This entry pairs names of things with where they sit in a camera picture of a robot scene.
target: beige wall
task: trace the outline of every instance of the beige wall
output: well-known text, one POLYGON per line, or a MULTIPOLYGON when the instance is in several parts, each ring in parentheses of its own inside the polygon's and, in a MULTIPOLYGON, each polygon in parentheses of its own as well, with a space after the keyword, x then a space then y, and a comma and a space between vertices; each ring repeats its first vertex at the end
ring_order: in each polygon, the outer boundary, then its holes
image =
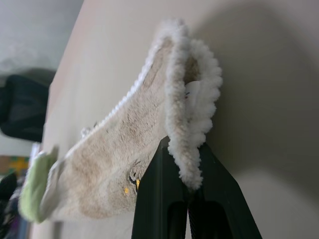
MULTIPOLYGON (((182 17, 223 68, 208 142, 239 182, 263 238, 319 238, 318 5, 86 0, 51 87, 44 147, 59 143, 65 153, 82 127, 110 112, 137 78, 156 25, 182 17)), ((121 220, 128 231, 116 235, 129 238, 131 219, 121 220)), ((95 232, 85 225, 66 224, 61 235, 104 238, 97 232, 112 223, 95 223, 95 232)))

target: white pile fabric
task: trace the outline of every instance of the white pile fabric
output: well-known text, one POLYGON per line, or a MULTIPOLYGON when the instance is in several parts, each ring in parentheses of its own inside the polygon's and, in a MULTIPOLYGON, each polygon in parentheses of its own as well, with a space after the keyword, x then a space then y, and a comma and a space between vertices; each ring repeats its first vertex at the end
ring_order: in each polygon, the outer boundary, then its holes
POLYGON ((198 189, 198 147, 212 128, 220 75, 212 52, 189 38, 181 20, 163 22, 128 94, 50 169, 41 213, 60 221, 133 211, 136 182, 167 135, 181 180, 198 189))

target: black fabric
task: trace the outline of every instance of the black fabric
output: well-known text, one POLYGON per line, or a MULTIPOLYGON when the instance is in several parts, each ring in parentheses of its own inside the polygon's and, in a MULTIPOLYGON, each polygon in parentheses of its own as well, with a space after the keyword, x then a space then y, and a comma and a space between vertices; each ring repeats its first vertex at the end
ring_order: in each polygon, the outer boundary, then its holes
POLYGON ((12 173, 0 181, 0 200, 9 201, 17 187, 17 177, 12 173))
POLYGON ((5 209, 7 205, 8 205, 8 201, 0 200, 0 239, 4 238, 7 233, 7 229, 2 227, 6 217, 5 209))
POLYGON ((43 126, 49 90, 28 78, 13 75, 7 84, 12 86, 10 110, 2 132, 10 137, 42 142, 43 126))
POLYGON ((0 124, 7 120, 12 99, 12 86, 7 83, 0 88, 0 124))
POLYGON ((17 205, 17 199, 9 201, 6 204, 4 212, 0 216, 0 239, 6 238, 15 217, 18 215, 17 205))

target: fuzzy slipper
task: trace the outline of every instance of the fuzzy slipper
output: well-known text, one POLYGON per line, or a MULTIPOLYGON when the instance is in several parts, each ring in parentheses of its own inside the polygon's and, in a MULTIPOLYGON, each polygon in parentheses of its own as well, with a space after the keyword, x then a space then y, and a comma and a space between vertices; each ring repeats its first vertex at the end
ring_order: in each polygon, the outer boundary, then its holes
POLYGON ((43 217, 100 219, 133 211, 139 180, 167 135, 180 178, 198 189, 198 147, 212 128, 220 74, 208 47, 191 40, 182 21, 165 21, 128 94, 51 168, 39 205, 43 217))

